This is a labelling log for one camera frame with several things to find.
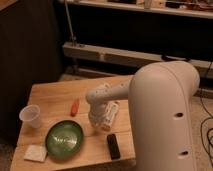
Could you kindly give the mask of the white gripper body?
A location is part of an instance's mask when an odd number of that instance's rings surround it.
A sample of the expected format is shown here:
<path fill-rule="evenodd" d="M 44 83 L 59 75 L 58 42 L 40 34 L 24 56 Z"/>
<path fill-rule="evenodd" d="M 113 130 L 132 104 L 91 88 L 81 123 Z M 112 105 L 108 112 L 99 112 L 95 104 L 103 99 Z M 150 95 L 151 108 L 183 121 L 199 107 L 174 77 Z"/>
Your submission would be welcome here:
<path fill-rule="evenodd" d="M 106 126 L 106 116 L 105 115 L 94 115 L 90 113 L 88 115 L 89 121 L 94 128 L 103 128 Z"/>

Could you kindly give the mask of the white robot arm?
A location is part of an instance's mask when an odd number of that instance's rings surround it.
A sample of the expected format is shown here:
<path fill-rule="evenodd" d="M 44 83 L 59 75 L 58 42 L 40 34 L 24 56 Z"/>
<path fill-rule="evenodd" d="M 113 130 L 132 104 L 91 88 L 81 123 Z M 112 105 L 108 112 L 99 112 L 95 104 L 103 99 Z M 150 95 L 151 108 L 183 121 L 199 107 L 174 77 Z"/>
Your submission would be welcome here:
<path fill-rule="evenodd" d="M 197 171 L 189 102 L 199 83 L 198 71 L 188 62 L 149 64 L 117 86 L 89 91 L 90 123 L 111 126 L 108 103 L 126 99 L 136 154 L 129 171 Z"/>

